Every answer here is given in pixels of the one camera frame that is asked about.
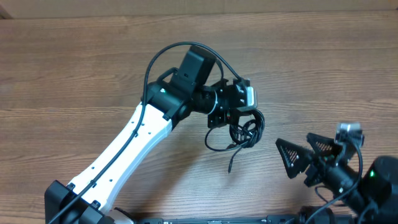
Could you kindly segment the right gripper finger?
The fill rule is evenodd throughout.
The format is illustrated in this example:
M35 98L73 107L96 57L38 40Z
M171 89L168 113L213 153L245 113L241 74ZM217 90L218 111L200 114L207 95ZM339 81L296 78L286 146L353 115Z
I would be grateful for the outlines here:
M318 156L337 157L342 150L340 145L335 144L334 139L314 133L307 134L307 142L311 145L315 154Z
M275 142L288 178L293 179L304 172L313 161L314 152L305 147L278 138Z

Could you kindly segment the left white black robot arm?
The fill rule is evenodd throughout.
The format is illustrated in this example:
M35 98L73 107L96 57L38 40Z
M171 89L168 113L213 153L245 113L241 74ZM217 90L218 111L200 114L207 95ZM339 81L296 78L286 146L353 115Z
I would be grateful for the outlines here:
M179 67L172 67L154 82L144 82L141 102L123 130L82 173L63 185L53 182L45 191L47 223L132 223L113 203L128 178L146 155L192 112L208 117L210 128L236 123L257 106L250 82L236 77L206 81L214 65L227 61L198 42L188 44Z

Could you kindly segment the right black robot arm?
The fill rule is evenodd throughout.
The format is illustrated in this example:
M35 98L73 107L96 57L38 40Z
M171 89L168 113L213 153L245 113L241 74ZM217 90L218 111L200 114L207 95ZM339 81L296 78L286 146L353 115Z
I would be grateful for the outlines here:
M333 200L302 207L294 223L397 223L397 158L379 156L363 171L362 131L308 133L307 141L310 149L276 140L287 176L304 173L307 187L326 188Z

